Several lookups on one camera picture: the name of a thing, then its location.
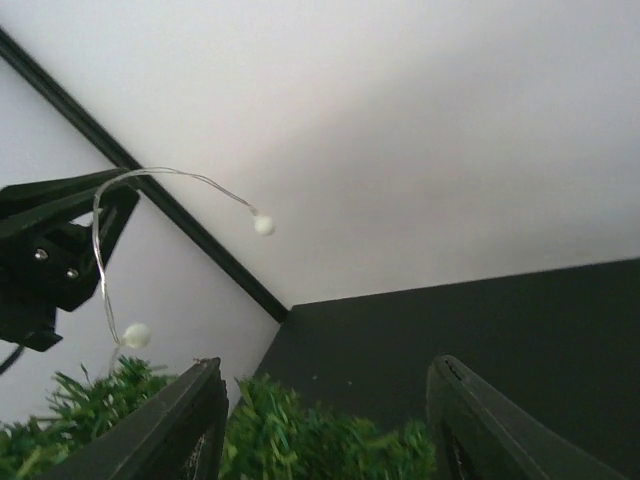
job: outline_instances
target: green plant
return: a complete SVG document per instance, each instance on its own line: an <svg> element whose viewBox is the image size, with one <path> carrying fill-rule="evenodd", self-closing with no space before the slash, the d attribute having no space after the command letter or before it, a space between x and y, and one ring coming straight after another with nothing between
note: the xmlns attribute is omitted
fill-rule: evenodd
<svg viewBox="0 0 640 480"><path fill-rule="evenodd" d="M231 416L220 478L225 480L414 480L435 471L424 423L382 433L369 420L317 405L268 376L239 382L243 403Z"/></svg>
<svg viewBox="0 0 640 480"><path fill-rule="evenodd" d="M173 380L138 358L121 357L105 378L82 384L57 372L57 389L47 397L49 418L2 424L0 479L28 479L107 432Z"/></svg>

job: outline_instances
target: white cable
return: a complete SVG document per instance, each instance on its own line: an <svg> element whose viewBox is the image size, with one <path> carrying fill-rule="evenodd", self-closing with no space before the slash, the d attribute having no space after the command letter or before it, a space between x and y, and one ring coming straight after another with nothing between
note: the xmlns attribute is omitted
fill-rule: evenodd
<svg viewBox="0 0 640 480"><path fill-rule="evenodd" d="M100 274L100 291L102 293L102 299L104 301L105 313L107 314L107 322L109 324L109 329L111 330L111 335L113 336L113 340L116 342L117 349L121 346L131 346L134 348L140 348L149 343L149 339L151 338L151 332L148 327L142 324L134 324L131 325L125 335L123 340L120 340L118 336L118 331L116 329L115 318L113 314L113 307L111 306L111 298L109 297L109 289L107 288L107 274L105 272L104 262L102 261L102 253L100 250L100 199L104 192L114 185L115 183L121 182L127 178L131 177L139 177L143 175L154 175L154 174L172 174L172 175L184 175L187 177L195 178L196 180L200 180L201 182L207 183L212 187L216 188L220 192L227 195L229 198L235 200L238 203L241 203L245 207L249 209L249 212L254 217L254 226L256 232L260 235L271 235L275 226L273 220L270 217L260 214L258 210L253 207L246 200L238 197L234 193L230 192L226 188L223 188L213 180L204 175L198 175L194 173L183 172L180 170L176 170L174 168L169 167L152 167L152 168L141 168L138 170L132 170L127 173L123 173L122 175L118 175L117 177L112 178L104 182L96 191L96 194L93 198L93 224L92 224L92 232L91 232L91 240L93 243L93 253L96 258L96 264L98 266L98 272Z"/></svg>

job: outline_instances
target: black bracket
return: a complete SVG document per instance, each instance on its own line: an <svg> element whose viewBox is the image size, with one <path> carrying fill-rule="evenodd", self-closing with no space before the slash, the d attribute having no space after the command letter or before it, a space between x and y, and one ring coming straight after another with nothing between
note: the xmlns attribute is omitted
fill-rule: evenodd
<svg viewBox="0 0 640 480"><path fill-rule="evenodd" d="M0 339L45 351L55 333L56 308L71 312L94 294L99 272L91 225L94 196L119 168L0 190ZM138 203L135 179L108 188L100 202L102 259L109 261Z"/></svg>

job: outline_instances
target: white wall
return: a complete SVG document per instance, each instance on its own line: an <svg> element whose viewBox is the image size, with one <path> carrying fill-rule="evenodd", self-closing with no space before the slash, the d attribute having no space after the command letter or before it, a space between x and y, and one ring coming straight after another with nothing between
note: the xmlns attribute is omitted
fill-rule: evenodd
<svg viewBox="0 0 640 480"><path fill-rule="evenodd" d="M0 188L109 168L0 60ZM123 353L167 365L172 372L186 370L194 358L221 357L230 400L238 399L233 378L254 371L277 324L146 198L131 217L107 274L120 333L133 322L148 324L154 333L147 348ZM58 333L64 337L61 343L45 353L27 351L0 377L0 421L42 413L54 371L81 379L83 363L92 375L106 372L113 340L99 293L75 312L60 312ZM0 358L13 348L0 342Z"/></svg>
<svg viewBox="0 0 640 480"><path fill-rule="evenodd" d="M640 3L0 2L287 305L640 255Z"/></svg>

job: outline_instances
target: black cable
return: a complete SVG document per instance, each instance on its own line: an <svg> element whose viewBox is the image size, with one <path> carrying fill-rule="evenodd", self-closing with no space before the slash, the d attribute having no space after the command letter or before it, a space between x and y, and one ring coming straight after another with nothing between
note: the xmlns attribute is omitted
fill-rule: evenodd
<svg viewBox="0 0 640 480"><path fill-rule="evenodd" d="M0 365L0 375L9 370L14 363L18 361L20 356L24 353L24 345L18 345L16 349L7 357L7 359Z"/></svg>

